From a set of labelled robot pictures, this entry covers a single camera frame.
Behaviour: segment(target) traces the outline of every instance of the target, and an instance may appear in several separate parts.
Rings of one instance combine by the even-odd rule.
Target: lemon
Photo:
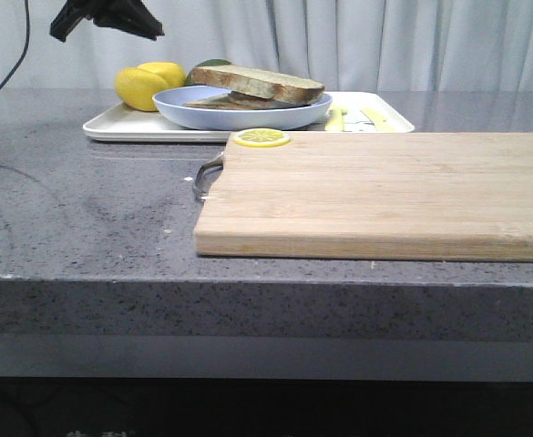
[[[146,62],[137,68],[150,71],[161,76],[169,84],[169,88],[177,88],[185,85],[185,70],[174,62]]]
[[[291,140],[286,132],[268,127],[256,127],[237,132],[233,140],[241,146],[248,147],[278,147]]]
[[[229,64],[231,64],[231,62],[226,59],[208,59],[207,61],[199,62],[196,66],[226,66]],[[187,77],[185,78],[185,86],[195,85],[191,81],[191,71],[187,74]]]
[[[161,76],[134,66],[123,68],[114,79],[114,89],[122,101],[140,111],[156,111],[153,96],[168,88]]]

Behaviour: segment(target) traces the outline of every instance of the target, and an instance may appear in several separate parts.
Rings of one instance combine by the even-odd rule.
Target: dark floor
[[[533,436],[533,384],[0,380],[0,437]]]

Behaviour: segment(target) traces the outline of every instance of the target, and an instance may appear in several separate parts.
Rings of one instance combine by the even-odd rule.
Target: granite countertop
[[[417,131],[533,131],[533,93],[380,95]],[[0,353],[26,336],[533,344],[533,263],[198,257],[191,178],[222,145],[86,137],[117,102],[0,93]]]

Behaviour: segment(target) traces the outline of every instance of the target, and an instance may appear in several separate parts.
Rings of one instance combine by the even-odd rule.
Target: wooden cutting board
[[[533,261],[533,133],[291,135],[230,139],[199,254]]]

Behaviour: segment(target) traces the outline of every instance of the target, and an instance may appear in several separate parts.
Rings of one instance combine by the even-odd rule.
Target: lemon slice magnet
[[[256,127],[237,132],[233,140],[241,146],[247,147],[278,147],[291,140],[286,132],[268,127]]]

